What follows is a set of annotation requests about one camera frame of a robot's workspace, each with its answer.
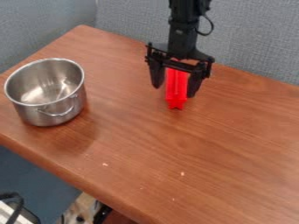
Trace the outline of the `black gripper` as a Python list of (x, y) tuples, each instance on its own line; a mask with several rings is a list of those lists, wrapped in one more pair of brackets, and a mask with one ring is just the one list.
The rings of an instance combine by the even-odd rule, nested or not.
[(164, 70), (176, 68), (191, 74), (187, 97), (192, 98), (200, 89), (201, 82), (211, 76), (212, 56), (196, 48), (197, 36), (208, 36), (199, 31), (199, 20), (189, 23), (169, 22), (171, 29), (167, 43), (145, 45), (144, 61), (149, 68), (151, 82), (155, 88), (164, 83)]

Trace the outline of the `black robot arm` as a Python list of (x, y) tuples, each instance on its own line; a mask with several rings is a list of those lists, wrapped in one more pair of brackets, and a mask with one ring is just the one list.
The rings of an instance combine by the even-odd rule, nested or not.
[(168, 41), (145, 45), (144, 62), (155, 88), (164, 83), (167, 68), (188, 73), (187, 97), (192, 98), (203, 80), (211, 77), (215, 63), (215, 58), (196, 48), (197, 36), (208, 36), (213, 31), (213, 23), (207, 16), (211, 0), (169, 0), (169, 9)]

